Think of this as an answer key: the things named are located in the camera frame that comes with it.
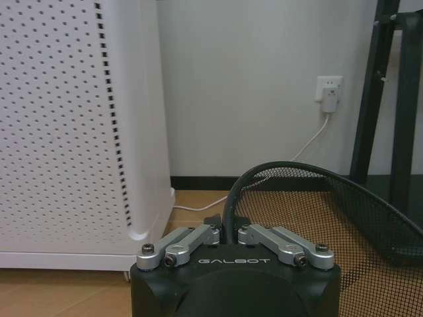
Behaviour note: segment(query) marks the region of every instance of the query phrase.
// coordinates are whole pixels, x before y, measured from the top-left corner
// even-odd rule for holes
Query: ventilation holes
[[[99,3],[0,1],[2,250],[11,241],[54,249],[75,240],[88,250],[127,239],[128,185]]]
[[[116,119],[116,112],[114,111],[115,103],[114,101],[114,95],[113,95],[113,88],[112,88],[112,79],[110,78],[110,66],[109,66],[109,60],[108,60],[108,54],[107,54],[107,44],[104,41],[106,38],[106,34],[104,32],[104,23],[102,21],[102,13],[101,13],[101,4],[100,3],[94,3],[94,7],[96,10],[96,19],[99,20],[97,23],[97,29],[98,29],[98,37],[100,38],[100,49],[101,49],[101,56],[102,56],[102,64],[104,69],[104,75],[105,75],[105,82],[106,82],[106,92],[107,92],[107,99],[109,101],[109,109],[110,109],[110,117],[112,119],[112,132],[113,132],[113,138],[115,141],[119,140],[119,134],[118,134],[118,121]],[[124,164],[123,164],[123,158],[122,158],[122,149],[119,142],[115,142],[115,148],[116,148],[116,160],[118,162],[118,169],[119,169],[119,175],[125,176],[124,172]],[[128,201],[128,192],[126,189],[126,179],[124,177],[120,178],[121,183],[121,189],[122,189],[122,197],[125,202]],[[132,225],[131,222],[131,215],[130,215],[130,205],[129,203],[126,203],[124,206],[124,211],[126,215],[126,225],[130,227]]]

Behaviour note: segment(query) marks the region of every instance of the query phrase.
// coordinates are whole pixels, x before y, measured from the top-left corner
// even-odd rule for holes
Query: white wall
[[[289,160],[319,128],[318,75],[343,75],[343,102],[299,159],[348,174],[376,0],[158,1],[172,175],[238,176]],[[406,9],[420,0],[404,1]],[[371,172],[389,172],[395,38]],[[418,111],[414,172],[423,172]]]

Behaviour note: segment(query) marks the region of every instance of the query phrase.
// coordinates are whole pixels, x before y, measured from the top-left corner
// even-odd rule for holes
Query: black metal frame
[[[367,182],[393,32],[402,30],[389,202],[407,213],[423,53],[423,16],[422,10],[398,13],[398,7],[399,0],[379,0],[377,4],[350,179],[361,185]]]

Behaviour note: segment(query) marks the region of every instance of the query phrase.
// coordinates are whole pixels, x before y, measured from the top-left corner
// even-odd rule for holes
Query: metal clamp
[[[160,261],[165,255],[165,249],[169,244],[173,244],[185,236],[187,236],[192,229],[189,228],[177,228],[171,233],[164,236],[155,244],[144,244],[141,251],[137,255],[137,266],[142,270],[155,269],[160,265]]]
[[[275,227],[270,229],[279,237],[286,239],[292,243],[300,245],[309,263],[318,269],[331,269],[334,266],[335,255],[326,244],[314,244],[299,235],[285,229],[284,227]]]
[[[201,244],[219,244],[219,229],[213,225],[200,225],[181,241],[166,247],[164,264],[176,267],[190,261],[190,254]]]
[[[269,250],[273,251],[282,263],[296,267],[305,267],[307,265],[307,258],[302,247],[298,244],[284,240],[269,229],[260,225],[243,226],[239,229],[238,243],[260,243]]]

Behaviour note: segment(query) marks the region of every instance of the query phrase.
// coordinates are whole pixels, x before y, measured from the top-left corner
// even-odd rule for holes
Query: wall outlet
[[[343,76],[317,76],[315,102],[322,102],[324,88],[337,88],[339,100],[343,80]]]

